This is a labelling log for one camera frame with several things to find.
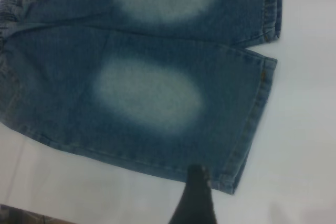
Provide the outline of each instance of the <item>denim fabric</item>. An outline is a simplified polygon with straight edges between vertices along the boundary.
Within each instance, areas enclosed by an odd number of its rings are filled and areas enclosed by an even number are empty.
[[[0,120],[50,147],[233,194],[281,0],[1,0]]]

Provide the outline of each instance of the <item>white surface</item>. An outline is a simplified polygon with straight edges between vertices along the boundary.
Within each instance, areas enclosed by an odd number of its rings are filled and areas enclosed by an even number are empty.
[[[235,196],[218,223],[336,223],[336,0],[284,0],[279,60]],[[0,127],[0,203],[77,223],[167,223],[184,184],[52,150]]]

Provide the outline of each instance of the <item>black object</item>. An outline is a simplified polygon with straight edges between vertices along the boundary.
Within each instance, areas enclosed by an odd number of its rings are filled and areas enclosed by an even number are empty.
[[[182,198],[169,224],[217,224],[209,180],[205,167],[189,166]]]

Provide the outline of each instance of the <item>white table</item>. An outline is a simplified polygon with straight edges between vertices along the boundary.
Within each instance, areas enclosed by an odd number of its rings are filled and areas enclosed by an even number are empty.
[[[336,0],[284,0],[279,60],[235,196],[218,223],[336,223]],[[0,203],[76,223],[167,223],[184,184],[53,150],[0,124]]]

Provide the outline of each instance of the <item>seam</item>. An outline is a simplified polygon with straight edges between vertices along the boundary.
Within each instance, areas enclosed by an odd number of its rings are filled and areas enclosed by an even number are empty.
[[[266,0],[264,0],[264,2],[263,2],[263,7],[264,7],[264,16],[263,16],[263,21],[262,21],[262,32],[264,33],[264,40],[266,41],[266,42],[269,42],[269,40],[268,40],[268,37],[266,36],[266,32],[265,32],[265,20],[266,20],[266,15],[267,15],[267,10],[266,10]]]
[[[239,149],[238,146],[242,142],[242,139],[245,137],[246,132],[248,130],[248,125],[251,123],[252,119],[254,118],[252,116],[252,113],[253,113],[254,109],[257,107],[257,101],[260,98],[261,87],[263,86],[263,84],[265,82],[265,74],[266,74],[266,72],[265,72],[265,60],[263,61],[262,65],[263,66],[262,66],[262,70],[261,70],[261,73],[260,73],[260,82],[259,82],[259,86],[258,86],[256,95],[254,97],[253,105],[252,105],[252,107],[251,107],[251,109],[250,109],[250,111],[248,113],[246,122],[245,122],[244,126],[242,127],[241,134],[238,137],[238,139],[237,139],[237,141],[236,141],[236,143],[235,143],[235,145],[234,145],[234,147],[233,147],[233,149],[232,149],[232,151],[231,151],[231,153],[229,155],[229,158],[228,158],[227,162],[225,163],[225,165],[223,167],[222,174],[219,177],[219,187],[221,186],[221,184],[224,184],[224,185],[228,185],[229,184],[230,186],[232,186],[233,183],[234,183],[234,179],[235,179],[235,177],[237,175],[237,174],[235,174],[233,176],[230,176],[230,175],[227,175],[225,173],[227,173],[227,170],[230,167],[230,165],[232,163],[234,163],[233,162],[233,160],[234,160],[233,156],[234,156],[235,153],[237,153],[237,150]],[[228,177],[228,176],[230,176],[230,179],[223,180],[224,177]]]

